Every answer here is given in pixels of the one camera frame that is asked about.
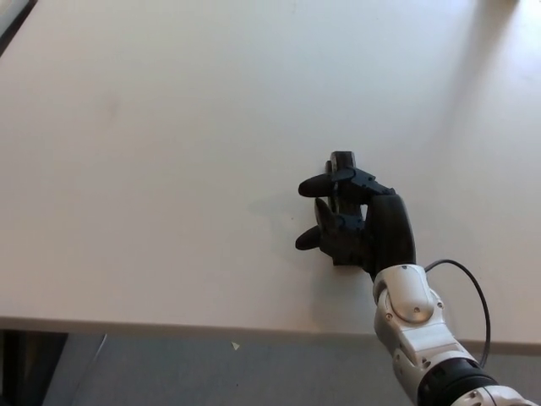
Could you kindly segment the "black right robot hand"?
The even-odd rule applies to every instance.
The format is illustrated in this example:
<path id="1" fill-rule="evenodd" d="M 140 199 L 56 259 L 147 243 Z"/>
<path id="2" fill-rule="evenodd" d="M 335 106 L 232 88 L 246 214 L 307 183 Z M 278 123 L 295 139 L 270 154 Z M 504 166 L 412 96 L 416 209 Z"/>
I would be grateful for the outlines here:
<path id="1" fill-rule="evenodd" d="M 372 279 L 388 267 L 417 263 L 405 203 L 374 175 L 345 167 L 304 180 L 298 193 L 314 199 L 317 225 L 297 238 L 297 250 L 318 249 Z"/>

